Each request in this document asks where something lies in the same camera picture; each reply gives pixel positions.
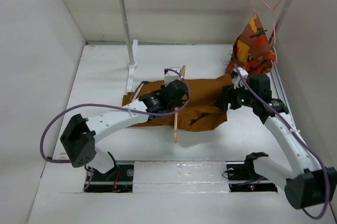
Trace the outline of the brown trousers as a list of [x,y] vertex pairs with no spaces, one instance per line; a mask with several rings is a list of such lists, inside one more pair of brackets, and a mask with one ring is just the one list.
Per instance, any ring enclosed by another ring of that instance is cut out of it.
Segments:
[[[227,121],[226,111],[215,106],[220,98],[224,86],[232,84],[231,76],[222,75],[216,79],[187,79],[190,88],[190,100],[188,105],[178,112],[177,128],[192,131],[214,130]],[[146,83],[137,98],[141,95],[158,90],[164,80],[156,80]],[[134,92],[123,96],[122,106],[131,102]],[[174,115],[155,118],[146,123],[133,125],[133,127],[174,126]]]

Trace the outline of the wooden clothes hanger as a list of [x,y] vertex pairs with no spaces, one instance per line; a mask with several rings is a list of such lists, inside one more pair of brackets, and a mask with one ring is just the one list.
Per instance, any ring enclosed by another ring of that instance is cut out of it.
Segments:
[[[185,70],[186,70],[186,66],[183,65],[180,69],[180,74],[182,75],[182,77],[185,76]],[[178,113],[174,114],[174,133],[173,133],[173,140],[174,143],[177,144],[177,132],[178,132]]]

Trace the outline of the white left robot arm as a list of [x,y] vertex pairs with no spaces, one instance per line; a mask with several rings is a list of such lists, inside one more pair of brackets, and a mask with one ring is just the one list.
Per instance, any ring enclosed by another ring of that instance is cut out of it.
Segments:
[[74,168],[89,166],[104,179],[112,180],[117,175],[118,165],[110,152],[99,150],[96,144],[129,126],[172,115],[174,109],[184,106],[188,99],[187,84],[174,80],[108,113],[89,118],[81,114],[72,116],[60,140]]

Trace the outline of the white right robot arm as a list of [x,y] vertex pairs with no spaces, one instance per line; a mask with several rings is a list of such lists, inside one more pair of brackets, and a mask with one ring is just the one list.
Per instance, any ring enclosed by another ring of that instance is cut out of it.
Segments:
[[336,169],[327,168],[311,153],[295,128],[285,103],[272,97],[266,74],[251,75],[244,86],[224,86],[216,107],[227,111],[249,107],[274,136],[286,156],[290,168],[273,161],[264,152],[248,154],[243,172],[251,179],[264,177],[278,185],[294,209],[328,204],[336,189]]

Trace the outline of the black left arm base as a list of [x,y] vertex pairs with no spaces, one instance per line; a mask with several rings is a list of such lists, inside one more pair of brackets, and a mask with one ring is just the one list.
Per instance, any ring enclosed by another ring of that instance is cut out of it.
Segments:
[[84,191],[89,193],[129,193],[133,191],[134,162],[122,161],[118,163],[119,170],[112,178],[106,178],[103,174],[94,169],[91,174],[91,167],[85,167],[86,178]]

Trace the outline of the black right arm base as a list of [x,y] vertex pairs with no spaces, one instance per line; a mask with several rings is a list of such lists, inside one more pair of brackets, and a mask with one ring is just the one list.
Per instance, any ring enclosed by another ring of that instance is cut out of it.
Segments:
[[253,161],[267,157],[264,152],[253,152],[244,161],[227,161],[222,177],[227,179],[230,192],[278,192],[277,185],[255,172]]

